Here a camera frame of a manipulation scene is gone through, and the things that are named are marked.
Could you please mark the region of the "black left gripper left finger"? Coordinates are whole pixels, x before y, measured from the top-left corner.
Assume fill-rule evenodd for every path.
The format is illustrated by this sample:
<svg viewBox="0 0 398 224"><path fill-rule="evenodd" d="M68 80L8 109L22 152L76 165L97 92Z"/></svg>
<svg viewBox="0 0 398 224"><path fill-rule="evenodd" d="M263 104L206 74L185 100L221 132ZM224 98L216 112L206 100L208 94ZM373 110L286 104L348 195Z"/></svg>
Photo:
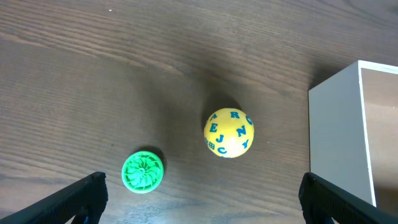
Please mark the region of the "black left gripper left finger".
<svg viewBox="0 0 398 224"><path fill-rule="evenodd" d="M1 223L92 223L106 208L106 174L94 172L52 195L1 219Z"/></svg>

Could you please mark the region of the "green spinning top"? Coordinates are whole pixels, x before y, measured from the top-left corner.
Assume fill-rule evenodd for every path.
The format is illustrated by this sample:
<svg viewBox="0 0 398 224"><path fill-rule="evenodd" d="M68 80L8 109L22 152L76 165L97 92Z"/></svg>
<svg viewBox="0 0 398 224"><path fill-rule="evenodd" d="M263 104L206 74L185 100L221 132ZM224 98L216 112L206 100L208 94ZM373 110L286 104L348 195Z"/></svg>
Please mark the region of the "green spinning top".
<svg viewBox="0 0 398 224"><path fill-rule="evenodd" d="M137 151L129 156L121 169L124 186L136 194L155 190L164 176L164 164L159 156L150 151Z"/></svg>

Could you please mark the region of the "yellow letter ball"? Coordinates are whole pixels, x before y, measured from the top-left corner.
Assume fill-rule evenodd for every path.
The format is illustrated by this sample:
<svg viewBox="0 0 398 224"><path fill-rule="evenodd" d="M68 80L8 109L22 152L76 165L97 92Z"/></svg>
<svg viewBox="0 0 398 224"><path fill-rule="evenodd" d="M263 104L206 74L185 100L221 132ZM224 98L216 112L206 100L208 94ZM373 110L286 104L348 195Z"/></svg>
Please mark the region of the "yellow letter ball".
<svg viewBox="0 0 398 224"><path fill-rule="evenodd" d="M203 128L207 148L218 157L235 158L249 150L254 140L254 122L243 111L222 108L207 119Z"/></svg>

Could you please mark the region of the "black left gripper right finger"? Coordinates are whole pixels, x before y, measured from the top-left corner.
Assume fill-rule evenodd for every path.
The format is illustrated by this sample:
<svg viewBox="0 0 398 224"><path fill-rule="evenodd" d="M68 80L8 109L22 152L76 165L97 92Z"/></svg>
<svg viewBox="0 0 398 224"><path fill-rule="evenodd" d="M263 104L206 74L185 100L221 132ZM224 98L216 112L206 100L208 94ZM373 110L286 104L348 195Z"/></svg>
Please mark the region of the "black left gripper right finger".
<svg viewBox="0 0 398 224"><path fill-rule="evenodd" d="M397 217L319 177L307 172L298 198L307 224L318 223L397 223Z"/></svg>

